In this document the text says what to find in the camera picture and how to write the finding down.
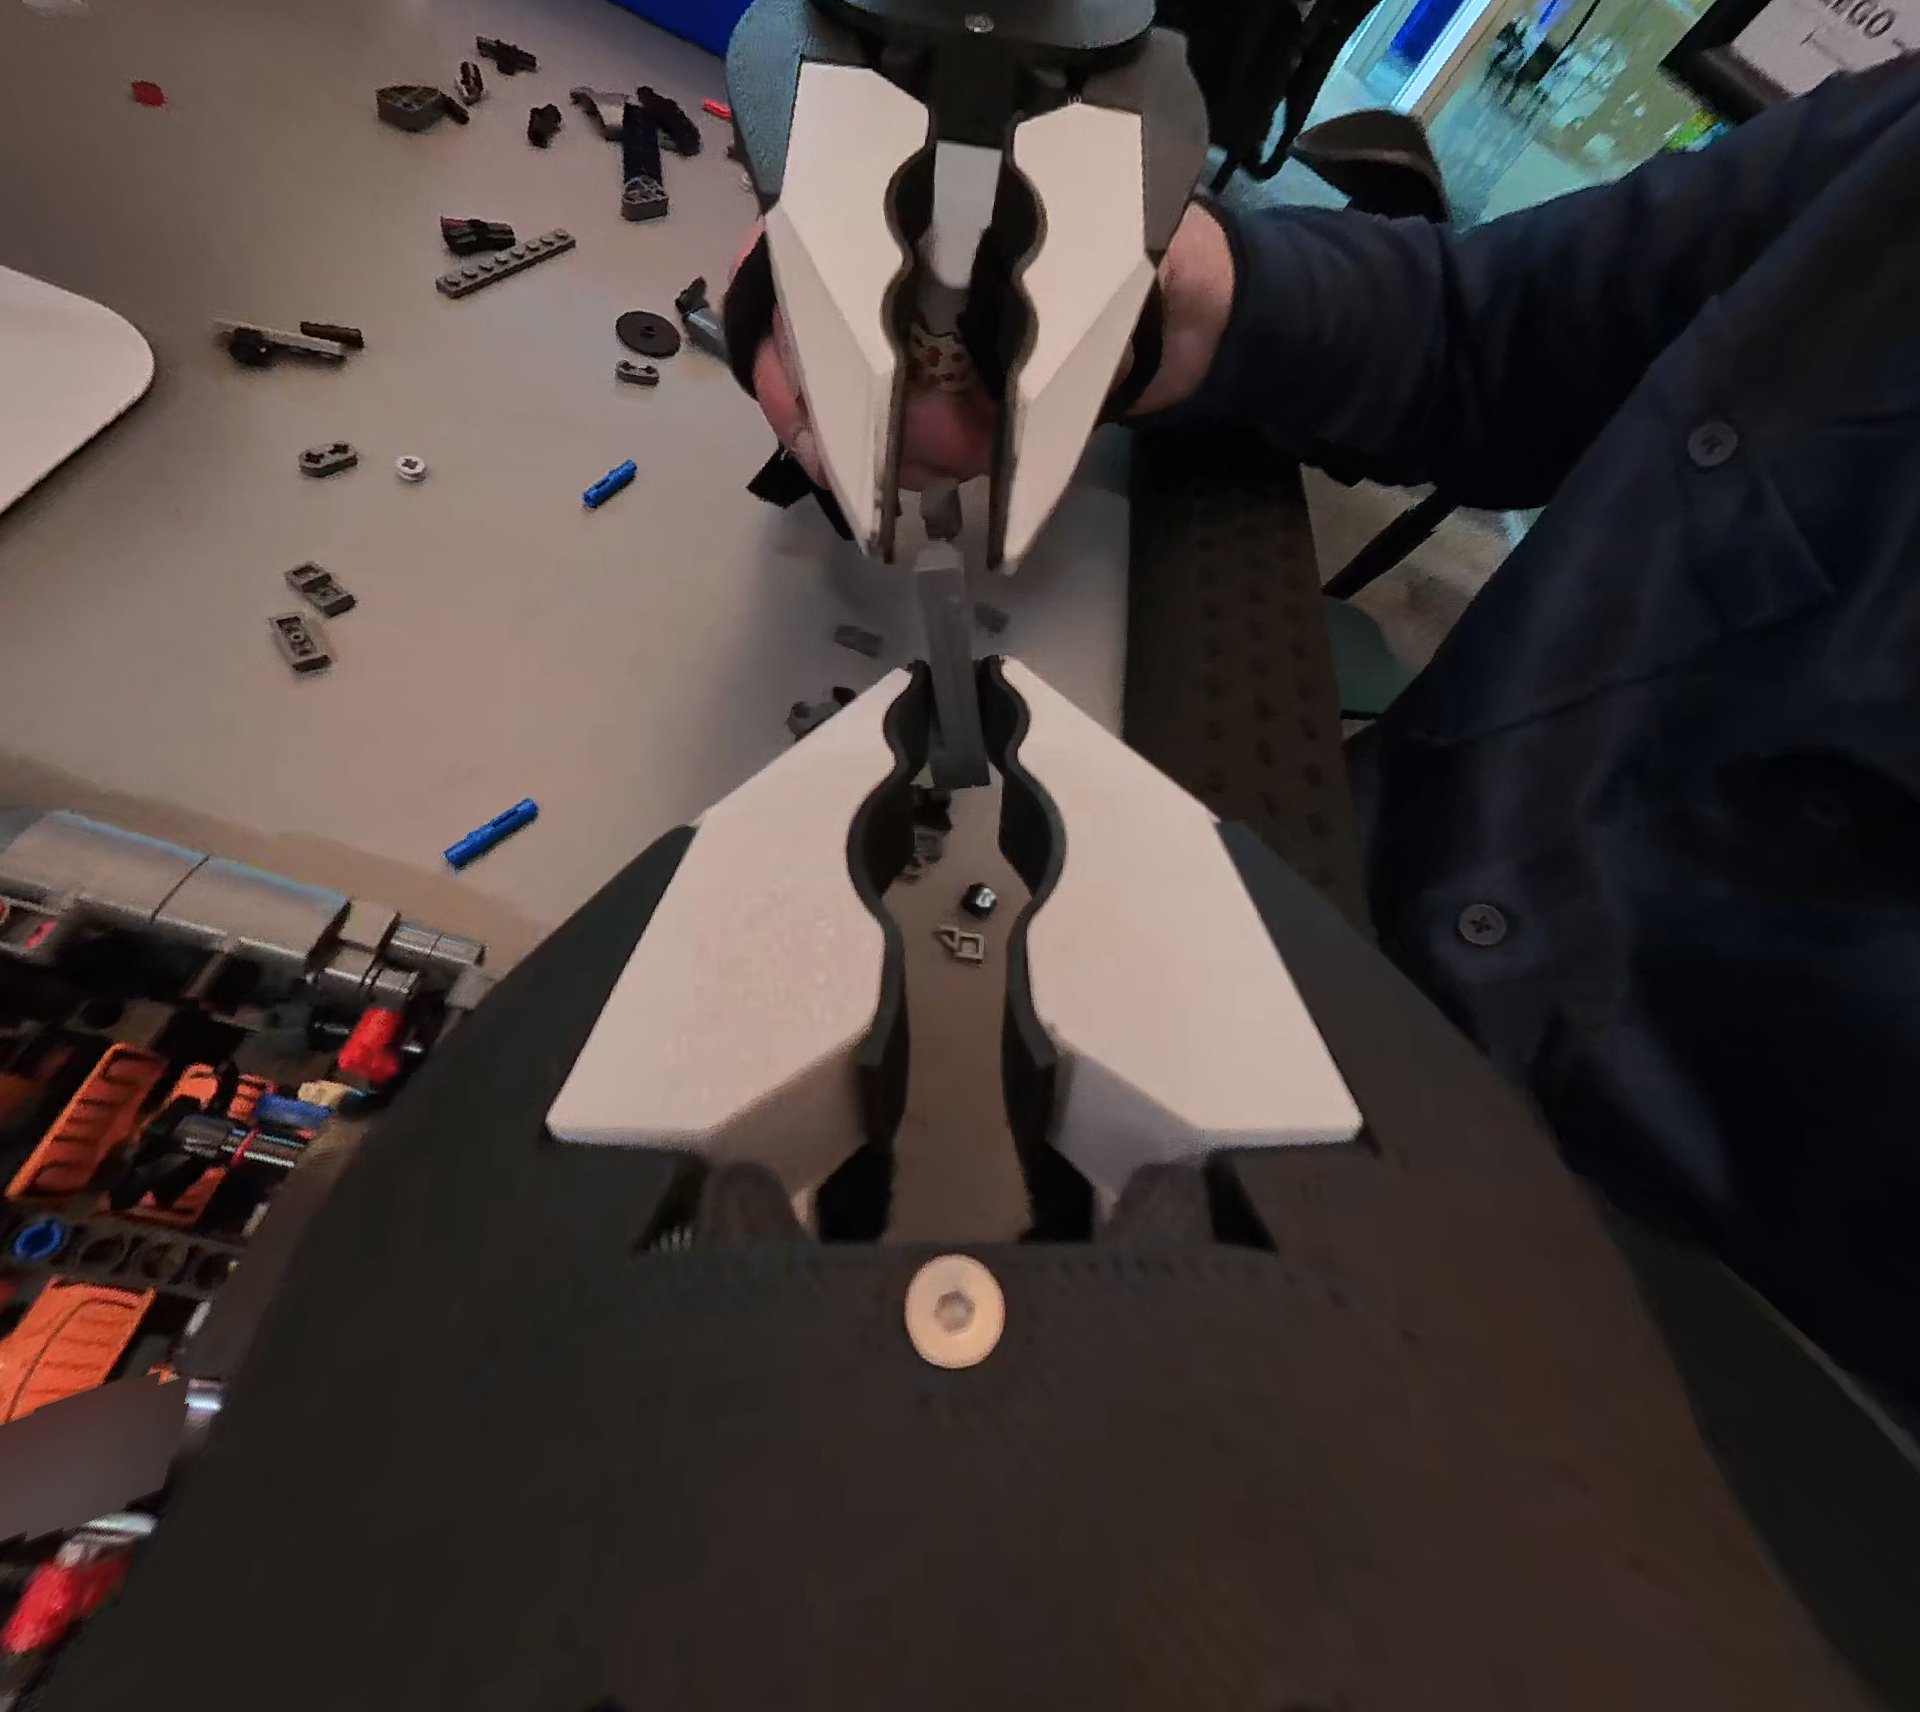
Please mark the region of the dark grey lego beam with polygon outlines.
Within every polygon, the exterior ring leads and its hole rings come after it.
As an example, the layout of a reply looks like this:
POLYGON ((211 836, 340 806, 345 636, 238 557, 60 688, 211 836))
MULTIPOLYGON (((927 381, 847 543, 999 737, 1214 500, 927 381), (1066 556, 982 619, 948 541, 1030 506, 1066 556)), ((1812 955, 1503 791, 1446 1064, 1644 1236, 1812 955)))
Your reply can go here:
POLYGON ((964 553, 955 539, 931 537, 914 563, 931 685, 927 767, 948 791, 986 787, 995 777, 976 675, 975 601, 964 553))

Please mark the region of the white booklet stand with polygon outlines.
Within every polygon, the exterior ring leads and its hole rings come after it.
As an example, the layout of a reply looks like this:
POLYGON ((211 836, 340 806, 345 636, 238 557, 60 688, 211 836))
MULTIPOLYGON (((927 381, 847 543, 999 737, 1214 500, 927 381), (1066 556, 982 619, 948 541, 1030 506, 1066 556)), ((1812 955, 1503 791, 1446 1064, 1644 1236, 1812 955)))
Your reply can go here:
POLYGON ((2 510, 141 403, 150 340, 106 304, 2 269, 2 510))

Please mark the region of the black perforated mat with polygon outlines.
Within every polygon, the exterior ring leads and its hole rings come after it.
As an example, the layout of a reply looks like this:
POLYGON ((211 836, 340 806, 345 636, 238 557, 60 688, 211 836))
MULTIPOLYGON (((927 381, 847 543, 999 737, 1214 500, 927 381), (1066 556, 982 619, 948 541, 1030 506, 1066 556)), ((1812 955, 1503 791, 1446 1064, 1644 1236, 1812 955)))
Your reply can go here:
POLYGON ((1298 467, 1256 436, 1131 446, 1122 737, 1375 937, 1298 467))

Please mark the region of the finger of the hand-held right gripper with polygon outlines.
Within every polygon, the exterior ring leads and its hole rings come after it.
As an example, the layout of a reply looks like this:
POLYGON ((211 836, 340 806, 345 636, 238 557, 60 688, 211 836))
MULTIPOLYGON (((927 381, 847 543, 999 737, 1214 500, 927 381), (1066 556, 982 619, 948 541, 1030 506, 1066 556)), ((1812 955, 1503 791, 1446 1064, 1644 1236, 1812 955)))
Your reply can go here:
POLYGON ((880 562, 897 556, 898 301, 917 276, 901 185, 929 164, 924 101, 866 65, 801 61, 764 232, 814 449, 855 541, 880 562))
POLYGON ((1020 122, 1002 169, 989 565, 1020 570, 1080 470, 1155 286, 1144 126, 1088 99, 1020 122))

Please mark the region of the grey lego car model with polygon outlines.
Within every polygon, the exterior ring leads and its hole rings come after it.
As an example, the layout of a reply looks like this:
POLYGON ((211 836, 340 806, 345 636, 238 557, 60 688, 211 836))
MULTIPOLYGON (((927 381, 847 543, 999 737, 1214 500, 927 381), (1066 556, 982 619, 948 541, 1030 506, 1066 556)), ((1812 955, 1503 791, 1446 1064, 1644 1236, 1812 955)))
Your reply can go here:
POLYGON ((123 1587, 481 940, 80 812, 2 836, 4 1708, 123 1587))

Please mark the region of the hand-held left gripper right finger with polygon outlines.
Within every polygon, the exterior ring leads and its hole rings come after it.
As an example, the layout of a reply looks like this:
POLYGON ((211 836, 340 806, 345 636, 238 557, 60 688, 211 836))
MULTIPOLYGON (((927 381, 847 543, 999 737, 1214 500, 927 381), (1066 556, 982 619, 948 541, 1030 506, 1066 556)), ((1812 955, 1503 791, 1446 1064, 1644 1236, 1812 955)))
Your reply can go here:
POLYGON ((1030 1240, 1150 1169, 1356 1144, 1365 1116, 1201 800, 1016 658, 976 664, 1006 935, 1002 1097, 1030 1240))

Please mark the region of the person's right hand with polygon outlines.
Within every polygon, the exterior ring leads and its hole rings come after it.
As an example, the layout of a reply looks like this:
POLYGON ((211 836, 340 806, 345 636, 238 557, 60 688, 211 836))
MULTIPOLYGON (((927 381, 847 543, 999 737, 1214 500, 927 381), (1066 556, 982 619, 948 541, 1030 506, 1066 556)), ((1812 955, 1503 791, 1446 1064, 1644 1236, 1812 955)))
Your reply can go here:
MULTIPOLYGON (((735 378, 754 398, 776 444, 810 488, 828 488, 821 437, 810 422, 793 336, 776 304, 748 313, 736 336, 736 295, 768 268, 763 226, 733 262, 723 327, 735 378)), ((1146 427, 1191 403, 1202 389, 1229 331, 1236 304, 1236 255, 1213 205, 1191 202, 1159 268, 1160 360, 1150 381, 1131 396, 1133 378, 1119 378, 1108 403, 1131 403, 1119 418, 1146 427)), ((901 426, 898 479, 919 491, 931 482, 969 483, 989 475, 996 456, 996 403, 976 379, 956 389, 911 387, 901 426)))

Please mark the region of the person's dark clothing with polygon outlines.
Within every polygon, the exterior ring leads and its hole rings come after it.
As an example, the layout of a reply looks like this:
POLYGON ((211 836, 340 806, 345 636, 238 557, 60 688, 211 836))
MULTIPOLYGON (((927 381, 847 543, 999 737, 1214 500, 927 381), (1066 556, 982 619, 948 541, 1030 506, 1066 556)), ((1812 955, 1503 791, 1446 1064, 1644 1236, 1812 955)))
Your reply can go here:
POLYGON ((1369 740, 1382 937, 1917 1407, 1917 391, 1633 393, 1369 740))

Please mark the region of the person's right forearm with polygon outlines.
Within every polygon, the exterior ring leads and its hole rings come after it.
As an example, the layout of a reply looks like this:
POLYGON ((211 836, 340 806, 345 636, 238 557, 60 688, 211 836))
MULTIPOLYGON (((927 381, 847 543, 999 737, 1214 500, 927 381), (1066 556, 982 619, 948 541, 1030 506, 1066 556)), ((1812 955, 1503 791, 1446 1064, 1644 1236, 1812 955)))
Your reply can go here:
POLYGON ((1461 232, 1222 211, 1230 299, 1195 412, 1343 482, 1532 508, 1659 366, 1763 424, 1917 383, 1917 55, 1699 152, 1461 232))

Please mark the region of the scattered loose lego pieces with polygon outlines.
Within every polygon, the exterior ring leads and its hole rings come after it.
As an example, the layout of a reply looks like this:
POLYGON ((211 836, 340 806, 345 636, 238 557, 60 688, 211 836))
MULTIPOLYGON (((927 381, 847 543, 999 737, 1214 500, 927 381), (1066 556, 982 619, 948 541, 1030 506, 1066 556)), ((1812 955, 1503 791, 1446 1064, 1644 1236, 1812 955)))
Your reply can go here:
POLYGON ((503 976, 776 749, 790 699, 924 649, 905 571, 753 498, 764 427, 696 348, 640 355, 735 230, 726 171, 606 211, 573 120, 403 135, 338 84, 97 94, 71 259, 152 329, 152 398, 9 537, 9 744, 141 830, 484 940, 503 976))

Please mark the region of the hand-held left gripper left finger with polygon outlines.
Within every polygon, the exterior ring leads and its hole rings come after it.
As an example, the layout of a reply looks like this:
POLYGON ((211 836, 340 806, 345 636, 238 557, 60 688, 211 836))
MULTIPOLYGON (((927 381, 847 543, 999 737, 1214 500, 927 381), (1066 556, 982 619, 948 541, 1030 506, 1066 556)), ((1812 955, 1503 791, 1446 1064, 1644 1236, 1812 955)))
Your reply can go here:
POLYGON ((882 1237, 909 1073, 920 670, 895 668, 690 827, 544 1116, 567 1146, 772 1172, 825 1240, 882 1237))

